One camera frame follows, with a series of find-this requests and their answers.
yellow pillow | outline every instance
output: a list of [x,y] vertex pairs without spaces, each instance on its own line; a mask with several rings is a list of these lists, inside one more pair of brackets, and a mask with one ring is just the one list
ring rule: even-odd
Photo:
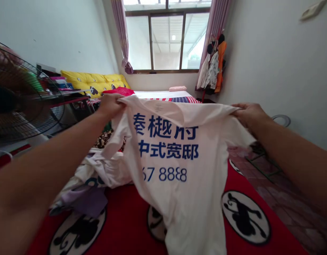
[[130,89],[125,77],[122,74],[110,74],[104,75],[107,83],[110,85],[110,89],[116,89],[118,87],[126,87]]
[[92,98],[100,97],[107,85],[105,78],[101,74],[76,73],[68,71],[61,71],[61,74],[66,78],[67,82],[72,83],[72,86],[75,89],[91,90],[87,91],[86,93],[90,94]]
[[126,79],[121,74],[101,75],[62,70],[61,75],[66,78],[68,83],[72,83],[75,89],[92,90],[91,92],[86,92],[90,94],[92,98],[100,97],[103,91],[116,89],[120,86],[130,89]]

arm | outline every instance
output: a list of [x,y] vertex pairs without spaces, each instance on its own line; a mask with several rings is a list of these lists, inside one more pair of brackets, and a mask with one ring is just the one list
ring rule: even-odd
[[258,104],[234,112],[283,172],[327,215],[327,151],[274,122]]
[[55,196],[124,107],[120,97],[105,95],[96,113],[0,169],[0,254],[26,252]]

pink curtain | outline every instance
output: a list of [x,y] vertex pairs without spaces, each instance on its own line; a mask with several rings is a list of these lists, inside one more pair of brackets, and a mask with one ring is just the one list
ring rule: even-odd
[[225,27],[227,15],[230,9],[230,4],[231,4],[231,0],[212,1],[209,22],[207,24],[207,29],[206,29],[204,49],[201,55],[199,75],[200,75],[201,66],[203,65],[206,59],[207,46],[212,41],[216,41],[214,47],[215,48],[218,47],[218,38]]
[[118,36],[121,43],[123,54],[122,67],[127,74],[132,74],[133,68],[128,61],[129,45],[128,45],[128,32],[126,24],[126,13],[124,12],[124,5],[122,0],[111,0],[113,13],[115,17]]

orange clothing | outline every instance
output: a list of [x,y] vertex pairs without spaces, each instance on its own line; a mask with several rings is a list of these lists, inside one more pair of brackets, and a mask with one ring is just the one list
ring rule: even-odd
[[224,60],[224,54],[225,54],[225,50],[226,50],[226,42],[223,41],[219,47],[218,47],[218,59],[219,59],[219,73],[218,73],[218,78],[217,78],[217,84],[216,84],[216,89],[214,90],[214,93],[218,93],[220,91],[221,88],[221,84],[223,82],[223,71],[222,71],[222,67],[223,67],[223,60]]

wall outlet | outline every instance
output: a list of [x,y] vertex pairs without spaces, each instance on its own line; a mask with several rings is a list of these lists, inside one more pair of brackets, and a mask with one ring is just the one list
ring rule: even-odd
[[311,17],[314,17],[320,13],[322,10],[323,6],[327,3],[327,0],[322,0],[318,2],[317,4],[314,4],[310,6],[303,14],[302,17],[300,18],[301,21],[304,21],[306,19],[309,19]]

